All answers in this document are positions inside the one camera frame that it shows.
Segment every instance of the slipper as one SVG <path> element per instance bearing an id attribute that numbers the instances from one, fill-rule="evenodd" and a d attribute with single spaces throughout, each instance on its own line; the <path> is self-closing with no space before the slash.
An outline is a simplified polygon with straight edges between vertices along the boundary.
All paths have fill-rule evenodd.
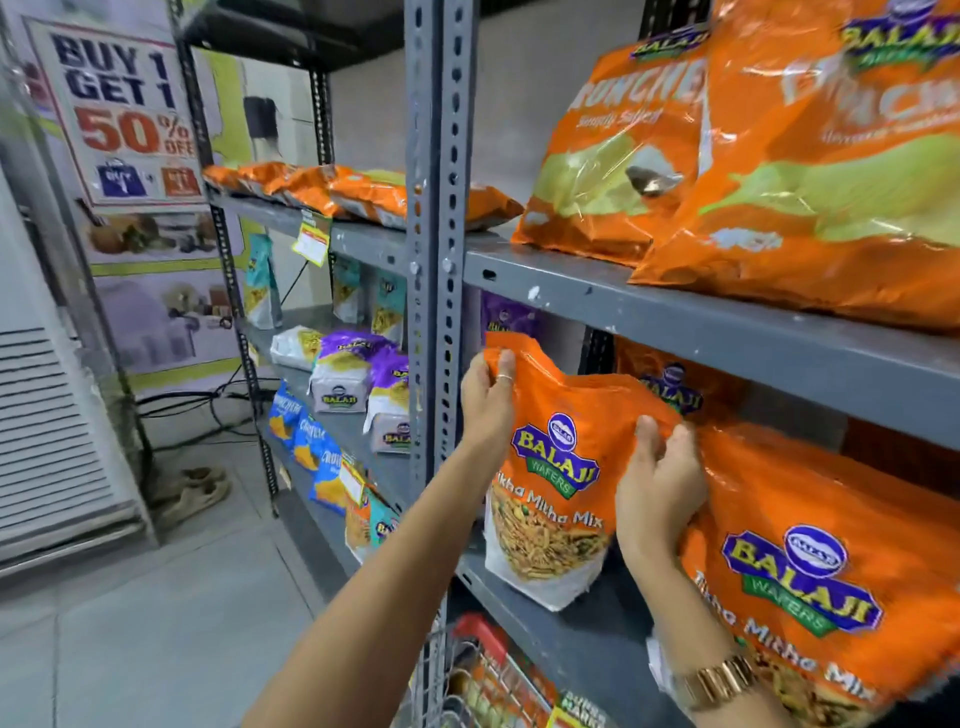
<path id="1" fill-rule="evenodd" d="M 227 471 L 217 466 L 213 468 L 184 468 L 180 474 L 168 480 L 150 493 L 147 502 L 151 508 L 159 506 L 171 500 L 177 500 L 184 488 L 205 488 L 207 485 L 217 481 L 224 480 L 227 477 Z"/>
<path id="2" fill-rule="evenodd" d="M 161 530 L 170 530 L 191 516 L 196 516 L 211 505 L 216 505 L 230 492 L 229 480 L 211 480 L 203 486 L 184 488 L 180 497 L 163 506 L 154 517 L 154 524 Z"/>

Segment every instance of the plastic packaging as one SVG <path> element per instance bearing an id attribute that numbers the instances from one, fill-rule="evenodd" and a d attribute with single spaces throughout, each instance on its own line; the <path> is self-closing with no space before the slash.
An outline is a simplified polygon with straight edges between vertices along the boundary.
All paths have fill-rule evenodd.
<path id="1" fill-rule="evenodd" d="M 957 329 L 960 2 L 776 5 L 725 4 L 708 94 L 731 141 L 632 282 Z"/>
<path id="2" fill-rule="evenodd" d="M 270 405 L 267 422 L 270 424 L 270 431 L 291 452 L 294 449 L 294 432 L 300 423 L 302 412 L 303 402 L 291 395 L 287 383 L 281 381 L 274 395 L 274 403 Z"/>
<path id="3" fill-rule="evenodd" d="M 270 195 L 264 191 L 264 187 L 274 180 L 288 178 L 296 169 L 292 164 L 282 161 L 260 161 L 237 167 L 237 177 L 241 188 L 248 194 L 269 200 Z"/>
<path id="4" fill-rule="evenodd" d="M 747 396 L 750 382 L 703 364 L 614 337 L 616 370 L 635 376 L 686 419 L 728 419 Z"/>
<path id="5" fill-rule="evenodd" d="M 382 546 L 399 525 L 396 513 L 376 493 L 370 494 L 370 544 L 374 550 Z"/>
<path id="6" fill-rule="evenodd" d="M 680 416 L 631 376 L 565 375 L 529 336 L 491 331 L 487 341 L 494 375 L 500 351 L 516 353 L 516 419 L 487 495 L 485 564 L 557 612 L 603 566 L 637 418 L 654 417 L 666 434 Z"/>
<path id="7" fill-rule="evenodd" d="M 865 725 L 942 676 L 960 503 L 755 425 L 699 442 L 709 509 L 684 568 L 804 728 Z"/>
<path id="8" fill-rule="evenodd" d="M 480 328 L 487 331 L 515 331 L 537 338 L 540 333 L 540 314 L 535 308 L 489 291 L 480 292 Z"/>
<path id="9" fill-rule="evenodd" d="M 407 280 L 380 271 L 376 279 L 376 310 L 371 331 L 397 346 L 403 343 L 403 311 L 407 305 Z"/>
<path id="10" fill-rule="evenodd" d="M 280 292 L 274 276 L 273 241 L 264 234 L 254 233 L 250 240 L 250 261 L 247 263 L 247 286 L 244 309 L 247 321 L 255 328 L 279 328 Z"/>
<path id="11" fill-rule="evenodd" d="M 334 331 L 320 343 L 307 392 L 317 412 L 365 412 L 371 359 L 389 342 L 361 331 Z"/>
<path id="12" fill-rule="evenodd" d="M 235 169 L 209 164 L 204 167 L 204 179 L 221 192 L 244 192 L 240 175 Z"/>
<path id="13" fill-rule="evenodd" d="M 347 512 L 347 491 L 340 479 L 340 446 L 329 432 L 325 432 L 317 471 L 313 476 L 310 498 L 344 516 Z"/>
<path id="14" fill-rule="evenodd" d="M 387 347 L 373 358 L 364 434 L 374 452 L 410 452 L 410 360 Z"/>
<path id="15" fill-rule="evenodd" d="M 329 435 L 323 426 L 304 408 L 294 432 L 294 459 L 315 473 L 323 460 L 327 437 Z"/>
<path id="16" fill-rule="evenodd" d="M 322 336 L 313 328 L 295 326 L 275 334 L 270 342 L 270 358 L 275 364 L 313 371 Z"/>
<path id="17" fill-rule="evenodd" d="M 385 228 L 407 229 L 407 186 L 399 172 L 372 169 L 357 172 L 337 166 L 327 182 L 330 199 L 357 217 Z M 466 230 L 494 228 L 513 220 L 523 205 L 495 187 L 470 186 Z"/>
<path id="18" fill-rule="evenodd" d="M 299 169 L 283 185 L 283 200 L 287 205 L 309 207 L 325 217 L 349 217 L 347 212 L 330 199 L 327 179 L 334 174 L 332 165 Z"/>
<path id="19" fill-rule="evenodd" d="M 360 287 L 360 263 L 345 255 L 328 254 L 333 275 L 333 315 L 345 324 L 363 321 L 363 289 Z"/>
<path id="20" fill-rule="evenodd" d="M 708 39 L 687 26 L 597 62 L 550 138 L 515 243 L 640 260 L 697 175 Z"/>

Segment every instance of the wall poster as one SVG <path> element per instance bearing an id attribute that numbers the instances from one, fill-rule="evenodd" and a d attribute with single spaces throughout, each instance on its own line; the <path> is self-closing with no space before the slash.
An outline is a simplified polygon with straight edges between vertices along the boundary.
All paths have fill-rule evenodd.
<path id="1" fill-rule="evenodd" d="M 240 360 L 166 2 L 0 2 L 133 389 L 223 384 Z M 194 59 L 215 157 L 250 161 L 243 63 Z M 242 272 L 263 229 L 227 222 Z"/>

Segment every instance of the gold watch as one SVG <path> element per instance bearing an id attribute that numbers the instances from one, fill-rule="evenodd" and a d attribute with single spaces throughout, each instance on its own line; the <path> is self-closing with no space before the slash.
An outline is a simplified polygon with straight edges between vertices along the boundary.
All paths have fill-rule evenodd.
<path id="1" fill-rule="evenodd" d="M 734 655 L 717 667 L 674 677 L 673 689 L 681 708 L 697 713 L 729 703 L 755 682 L 756 674 L 750 662 Z"/>

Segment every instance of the metal shelving rack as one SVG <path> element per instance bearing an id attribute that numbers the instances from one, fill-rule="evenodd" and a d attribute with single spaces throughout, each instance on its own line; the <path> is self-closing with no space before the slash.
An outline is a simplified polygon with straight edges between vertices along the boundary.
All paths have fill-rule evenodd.
<path id="1" fill-rule="evenodd" d="M 253 8 L 258 0 L 210 0 L 182 24 L 181 0 L 169 2 L 204 164 L 211 161 L 211 154 L 191 45 L 309 71 L 318 156 L 320 161 L 332 161 L 324 71 L 338 61 L 333 66 L 323 65 L 325 44 L 329 43 L 324 27 L 303 24 L 298 26 L 300 31 L 306 29 L 299 44 L 276 43 L 275 38 L 255 31 L 264 22 L 262 8 L 259 14 L 244 15 L 244 9 Z M 411 401 L 420 403 L 412 412 L 411 458 L 370 453 L 360 435 L 358 418 L 333 415 L 323 419 L 341 446 L 368 465 L 397 512 L 402 514 L 410 507 L 458 440 L 464 284 L 587 324 L 582 371 L 602 370 L 604 365 L 598 360 L 610 358 L 611 334 L 621 334 L 960 449 L 954 408 L 943 405 L 944 397 L 960 392 L 960 345 L 955 341 L 684 291 L 631 286 L 627 268 L 511 246 L 490 233 L 465 234 L 478 18 L 482 10 L 503 10 L 516 4 L 405 0 L 408 228 L 404 234 L 338 221 L 330 230 L 332 251 L 408 278 Z M 229 26 L 218 26 L 224 31 L 214 39 L 210 29 L 218 25 L 218 17 L 226 17 L 223 13 L 228 15 Z M 702 20 L 707 14 L 707 0 L 649 0 L 640 36 Z M 277 23 L 287 30 L 296 26 L 285 17 Z M 231 30 L 234 26 L 240 29 L 236 34 Z M 268 40 L 258 46 L 255 40 L 259 37 Z M 236 320 L 242 322 L 242 299 L 229 257 L 224 211 L 288 234 L 297 233 L 300 212 L 219 195 L 211 195 L 210 202 L 230 303 Z M 326 313 L 302 311 L 302 322 L 288 316 L 284 325 L 316 325 Z M 256 401 L 258 385 L 248 344 L 265 352 L 273 333 L 242 323 L 236 331 L 244 376 Z M 306 373 L 276 368 L 295 393 L 305 393 Z M 263 425 L 258 422 L 260 431 L 264 431 Z M 320 579 L 326 571 L 324 562 L 339 562 L 346 579 L 356 564 L 343 550 L 342 529 L 338 530 L 338 523 L 323 508 L 307 502 L 308 479 L 280 450 L 276 456 L 283 472 L 289 472 L 289 481 L 288 488 L 279 490 L 268 439 L 261 437 L 260 447 L 275 509 L 311 573 Z M 552 614 L 489 575 L 483 561 L 484 542 L 478 530 L 458 564 L 459 578 L 559 689 L 593 701 L 617 725 L 687 725 L 672 700 L 659 692 L 647 669 L 646 638 L 652 623 L 622 564 L 611 559 L 588 594 L 562 613 Z M 416 726 L 439 725 L 447 653 L 445 626 L 444 602 L 413 681 Z"/>

